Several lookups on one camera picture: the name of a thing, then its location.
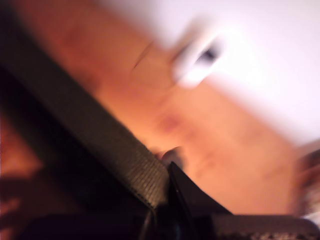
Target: dark fabric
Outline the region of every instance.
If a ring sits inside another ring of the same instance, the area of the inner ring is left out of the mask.
[[[0,64],[131,193],[155,210],[167,202],[165,166],[23,32],[5,8]]]

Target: wooden floor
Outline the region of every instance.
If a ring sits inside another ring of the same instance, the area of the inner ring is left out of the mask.
[[[289,212],[296,160],[289,142],[206,81],[192,90],[174,85],[170,52],[93,2],[13,2],[43,49],[149,149],[181,146],[185,172],[211,197],[236,214]],[[1,133],[10,136],[4,122]],[[22,139],[10,141],[1,147],[2,178],[31,178],[39,160]]]

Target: blurry object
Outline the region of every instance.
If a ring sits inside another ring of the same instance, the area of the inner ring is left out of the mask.
[[[151,40],[92,1],[18,3],[35,40],[78,84],[94,84],[89,93],[104,109],[148,146],[183,147],[184,170],[206,193],[235,213],[288,213],[296,158],[288,141],[209,80],[192,90],[164,90],[173,82],[170,52],[152,50],[132,71]],[[162,66],[167,73],[159,77]]]
[[[161,162],[165,166],[169,166],[171,162],[174,162],[180,169],[184,168],[183,160],[180,156],[181,147],[175,147],[169,151],[166,151],[161,157]]]
[[[173,63],[173,78],[185,88],[194,88],[212,73],[219,56],[215,44],[217,30],[208,25],[198,31],[182,46]]]
[[[320,228],[320,150],[305,157],[299,215]]]

